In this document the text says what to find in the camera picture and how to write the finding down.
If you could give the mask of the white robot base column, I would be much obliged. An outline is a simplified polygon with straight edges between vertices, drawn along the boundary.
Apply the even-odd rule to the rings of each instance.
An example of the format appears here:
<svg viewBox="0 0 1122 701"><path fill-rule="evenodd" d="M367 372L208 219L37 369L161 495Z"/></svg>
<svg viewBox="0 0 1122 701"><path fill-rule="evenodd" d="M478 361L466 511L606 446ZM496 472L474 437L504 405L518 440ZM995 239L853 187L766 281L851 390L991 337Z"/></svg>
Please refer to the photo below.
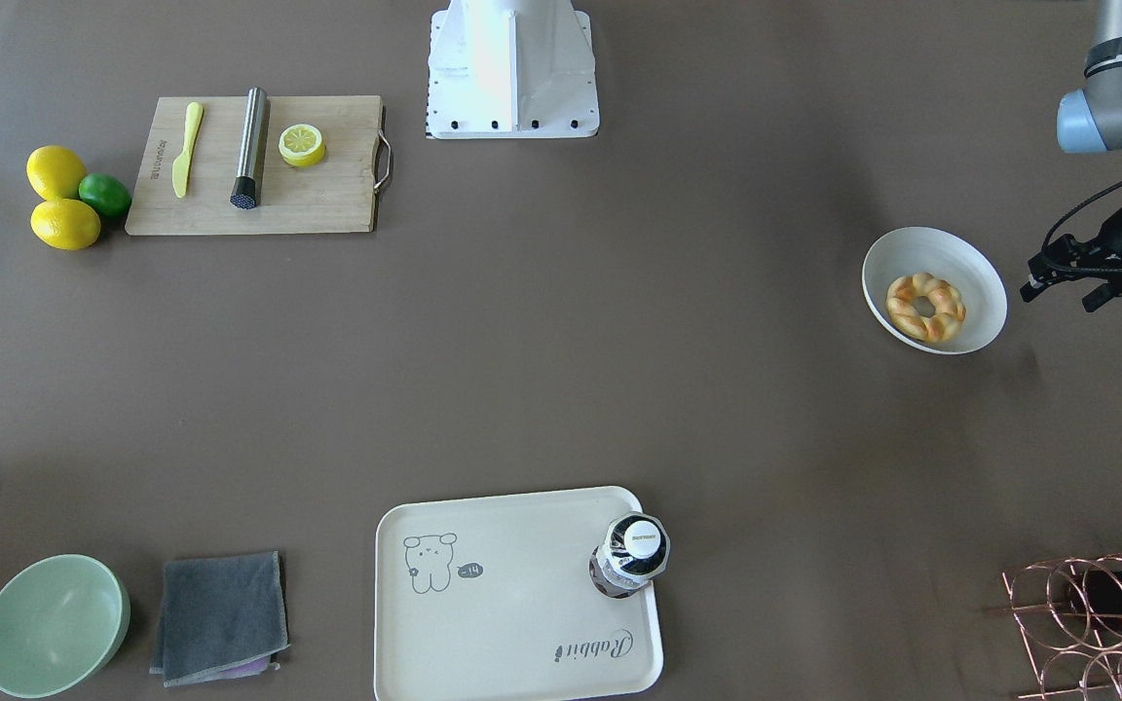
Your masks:
<svg viewBox="0 0 1122 701"><path fill-rule="evenodd" d="M570 1L451 1L430 19L427 66L432 139L600 129L591 19Z"/></svg>

